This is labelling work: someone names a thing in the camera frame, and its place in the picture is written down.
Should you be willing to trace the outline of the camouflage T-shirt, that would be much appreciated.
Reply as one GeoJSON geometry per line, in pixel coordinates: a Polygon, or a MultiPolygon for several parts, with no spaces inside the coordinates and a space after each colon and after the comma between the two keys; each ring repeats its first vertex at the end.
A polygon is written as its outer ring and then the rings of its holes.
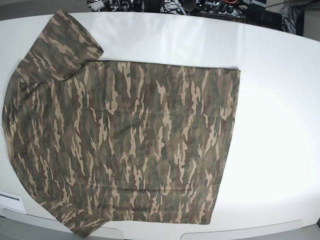
{"type": "Polygon", "coordinates": [[[19,181],[82,238],[110,221],[208,225],[241,72],[103,52],[59,10],[16,67],[2,127],[19,181]]]}

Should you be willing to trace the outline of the white label plate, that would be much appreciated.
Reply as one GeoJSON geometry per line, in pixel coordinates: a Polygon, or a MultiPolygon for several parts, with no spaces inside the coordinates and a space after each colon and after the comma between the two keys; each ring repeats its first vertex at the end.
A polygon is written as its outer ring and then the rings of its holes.
{"type": "Polygon", "coordinates": [[[21,197],[7,192],[0,192],[0,207],[17,213],[26,214],[21,197]]]}

